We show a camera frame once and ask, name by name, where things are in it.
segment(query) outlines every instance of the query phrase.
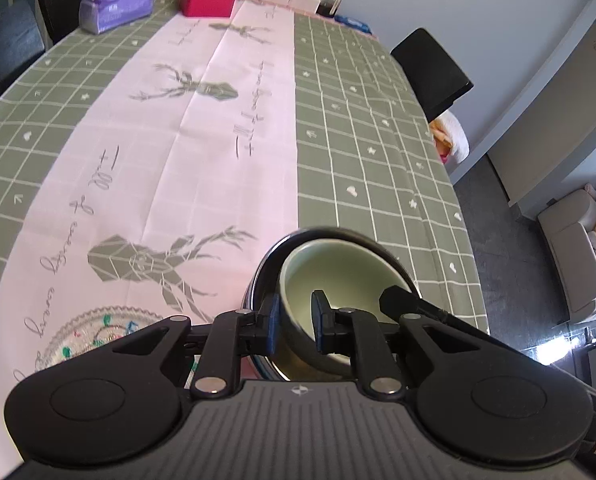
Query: sofa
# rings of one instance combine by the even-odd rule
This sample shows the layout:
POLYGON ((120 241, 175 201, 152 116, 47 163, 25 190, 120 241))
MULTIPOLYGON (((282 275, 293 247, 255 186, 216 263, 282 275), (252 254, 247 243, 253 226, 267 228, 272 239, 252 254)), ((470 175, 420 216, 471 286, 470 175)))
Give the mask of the sofa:
POLYGON ((587 232, 596 225, 596 202, 584 189, 538 215, 562 284, 569 320, 596 319, 596 255, 587 232))

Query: floor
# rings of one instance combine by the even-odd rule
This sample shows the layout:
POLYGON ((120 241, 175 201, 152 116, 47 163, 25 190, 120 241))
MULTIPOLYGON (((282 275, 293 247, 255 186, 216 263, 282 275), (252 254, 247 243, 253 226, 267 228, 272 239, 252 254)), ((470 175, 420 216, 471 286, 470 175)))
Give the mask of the floor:
POLYGON ((488 157, 455 186, 472 241, 491 335, 537 358, 539 345, 564 336, 584 344, 585 328, 569 325, 562 288, 535 223, 517 222, 488 157))

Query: green checkered tablecloth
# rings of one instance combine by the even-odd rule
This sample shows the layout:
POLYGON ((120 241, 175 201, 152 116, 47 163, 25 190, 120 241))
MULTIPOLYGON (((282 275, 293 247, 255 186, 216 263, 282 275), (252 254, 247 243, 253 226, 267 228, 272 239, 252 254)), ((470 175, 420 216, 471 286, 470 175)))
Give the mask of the green checkered tablecloth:
MULTIPOLYGON (((34 196, 124 64, 177 13, 101 36, 76 30, 0 99, 0 278, 34 196)), ((409 84, 380 44, 295 15, 299 227, 339 225, 383 244, 422 296, 488 330, 460 207, 409 84)))

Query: table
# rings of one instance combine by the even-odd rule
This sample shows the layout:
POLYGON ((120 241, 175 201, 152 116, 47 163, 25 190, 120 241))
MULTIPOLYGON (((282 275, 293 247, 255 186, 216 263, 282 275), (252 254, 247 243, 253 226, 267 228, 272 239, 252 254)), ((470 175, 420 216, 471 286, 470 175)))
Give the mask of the table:
POLYGON ((298 227, 355 229, 488 330, 460 207, 373 38, 238 0, 231 20, 76 30, 0 99, 1 420, 15 383, 161 317, 237 308, 298 227))

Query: silver screw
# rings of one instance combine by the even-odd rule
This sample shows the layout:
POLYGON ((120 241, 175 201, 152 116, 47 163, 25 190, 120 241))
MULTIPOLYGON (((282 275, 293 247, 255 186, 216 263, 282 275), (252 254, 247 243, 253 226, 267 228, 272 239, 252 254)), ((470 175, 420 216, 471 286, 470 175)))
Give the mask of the silver screw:
POLYGON ((196 390, 205 394, 217 394, 227 387, 227 382, 219 377, 203 377, 195 381, 196 390))
POLYGON ((402 388, 402 384, 397 379, 391 377, 378 377, 371 381, 369 387, 379 394, 395 394, 402 388))

